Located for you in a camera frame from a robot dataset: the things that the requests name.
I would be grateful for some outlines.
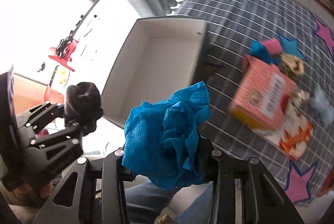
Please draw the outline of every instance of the blue jeans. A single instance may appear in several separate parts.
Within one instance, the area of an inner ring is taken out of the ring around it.
[[[180,188],[162,190],[151,182],[125,189],[128,217],[131,224],[154,224],[155,219],[171,202]],[[213,183],[192,204],[177,215],[178,224],[207,224],[211,213]]]

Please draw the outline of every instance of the open box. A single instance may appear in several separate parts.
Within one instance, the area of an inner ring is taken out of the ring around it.
[[[143,102],[156,103],[193,83],[207,22],[190,17],[138,19],[102,93],[104,117],[120,127]]]

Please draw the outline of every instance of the barcode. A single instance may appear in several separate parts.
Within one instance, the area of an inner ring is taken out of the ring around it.
[[[276,106],[281,98],[284,85],[285,80],[281,76],[275,74],[271,81],[267,100],[264,101],[264,108],[262,109],[262,112],[265,115],[272,117],[273,112],[275,111]]]

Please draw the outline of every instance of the checkered bedsheet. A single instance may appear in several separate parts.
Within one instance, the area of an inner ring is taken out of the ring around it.
[[[207,82],[212,116],[200,133],[233,157],[258,157],[285,188],[288,158],[231,118],[227,110],[243,77],[242,55],[249,52],[251,40],[278,38],[277,33],[288,39],[297,38],[298,47],[307,59],[305,74],[297,85],[312,95],[319,84],[334,105],[334,62],[326,44],[313,33],[317,24],[312,13],[294,0],[185,0],[176,14],[208,21],[211,44],[208,62],[223,65]],[[296,164],[303,172],[319,160],[312,178],[314,196],[334,163],[334,126],[324,128],[320,117],[308,104],[304,105],[302,113],[314,125],[314,135]]]

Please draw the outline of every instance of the orange fox print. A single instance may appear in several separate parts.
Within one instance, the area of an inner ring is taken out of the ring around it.
[[[301,127],[298,128],[298,133],[292,136],[289,132],[284,131],[284,141],[281,139],[279,143],[279,148],[286,153],[289,153],[291,149],[296,149],[296,145],[300,142],[307,143],[311,137],[311,131],[313,130],[313,125],[307,121],[306,129],[302,130]]]

